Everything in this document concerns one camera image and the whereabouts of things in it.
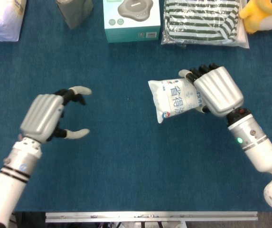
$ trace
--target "yellow plush toy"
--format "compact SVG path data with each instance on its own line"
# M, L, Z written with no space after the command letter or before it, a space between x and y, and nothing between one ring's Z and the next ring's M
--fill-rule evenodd
M239 12L244 20L245 30L255 33L272 29L272 0L250 0Z

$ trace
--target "blue carpet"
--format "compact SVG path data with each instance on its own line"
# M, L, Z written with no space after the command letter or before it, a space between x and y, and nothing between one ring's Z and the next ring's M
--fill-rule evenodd
M263 189L272 177L255 170L226 120L190 111L158 124L147 84L201 64L226 66L272 140L272 31L249 41L249 50L109 45L102 1L70 30L54 1L29 0L20 41L0 42L0 168L38 94L92 88L88 106L69 104L61 122L91 133L42 146L16 210L271 210Z

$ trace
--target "product box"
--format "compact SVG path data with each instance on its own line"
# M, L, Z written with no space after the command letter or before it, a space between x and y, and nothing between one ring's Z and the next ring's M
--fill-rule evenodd
M109 43L159 38L159 0L103 0L103 9Z

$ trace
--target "green indicator light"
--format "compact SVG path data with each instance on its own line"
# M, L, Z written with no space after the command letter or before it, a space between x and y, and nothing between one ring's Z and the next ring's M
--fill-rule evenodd
M237 142L243 143L244 141L242 140L242 138L237 138Z

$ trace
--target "white robotic arm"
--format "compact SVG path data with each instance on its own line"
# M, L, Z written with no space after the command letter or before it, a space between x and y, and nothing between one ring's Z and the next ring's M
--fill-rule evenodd
M82 95L91 93L89 88L75 86L52 95L39 95L34 100L20 127L24 138L14 144L0 170L0 228L9 225L11 214L42 155L41 144L52 137L78 139L89 133L88 129L77 132L59 129L58 124L69 101L84 105Z
M199 70L182 70L179 75L194 84L211 113L227 117L228 129L254 167L272 174L272 143L250 110L241 107L244 97L228 71L211 64ZM264 189L264 198L272 207L272 181Z

